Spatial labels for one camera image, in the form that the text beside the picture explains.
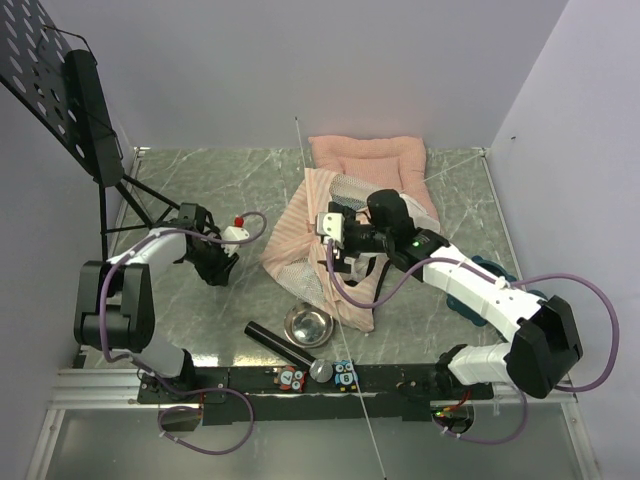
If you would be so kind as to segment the pink striped pet tent fabric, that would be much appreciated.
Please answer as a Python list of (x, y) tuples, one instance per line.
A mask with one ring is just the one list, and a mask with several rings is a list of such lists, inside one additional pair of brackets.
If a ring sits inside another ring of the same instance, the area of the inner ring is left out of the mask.
[[(305, 169), (299, 185), (284, 213), (276, 223), (260, 261), (266, 272), (283, 288), (347, 327), (362, 332), (374, 330), (371, 309), (361, 309), (344, 300), (332, 285), (326, 267), (326, 247), (315, 234), (315, 218), (328, 211), (330, 201), (356, 210), (359, 220), (368, 223), (364, 212), (367, 197), (384, 188), (395, 189), (405, 201), (416, 226), (440, 233), (437, 210), (426, 185), (418, 182), (418, 193), (403, 187), (383, 187), (356, 177), (326, 169)], [(362, 303), (373, 303), (381, 285), (385, 255), (364, 256), (355, 261), (355, 272), (339, 275), (338, 281), (347, 294)]]

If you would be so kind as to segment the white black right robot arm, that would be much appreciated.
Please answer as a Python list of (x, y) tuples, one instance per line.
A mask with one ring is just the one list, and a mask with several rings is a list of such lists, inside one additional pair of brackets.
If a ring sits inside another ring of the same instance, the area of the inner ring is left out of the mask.
[(471, 385), (509, 383), (543, 399), (581, 359), (573, 311), (564, 299), (544, 299), (482, 268), (439, 233), (419, 226), (395, 190), (372, 193), (367, 209), (366, 223), (335, 202), (316, 217), (331, 282), (347, 271), (346, 259), (386, 255), (405, 278), (440, 289), (501, 335), (497, 344), (462, 345), (442, 355), (445, 368), (436, 375), (442, 395), (454, 399)]

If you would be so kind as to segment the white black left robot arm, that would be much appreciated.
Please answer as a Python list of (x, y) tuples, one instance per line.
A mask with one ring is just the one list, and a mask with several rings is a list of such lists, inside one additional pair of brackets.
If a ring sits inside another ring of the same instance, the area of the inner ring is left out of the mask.
[(170, 266), (187, 262), (210, 286), (228, 284), (237, 250), (250, 234), (244, 220), (221, 229), (204, 207), (184, 203), (178, 215), (160, 221), (123, 253), (88, 261), (81, 270), (74, 337), (105, 360), (127, 360), (162, 378), (163, 392), (176, 402), (193, 397), (197, 377), (191, 354), (156, 328), (153, 282)]

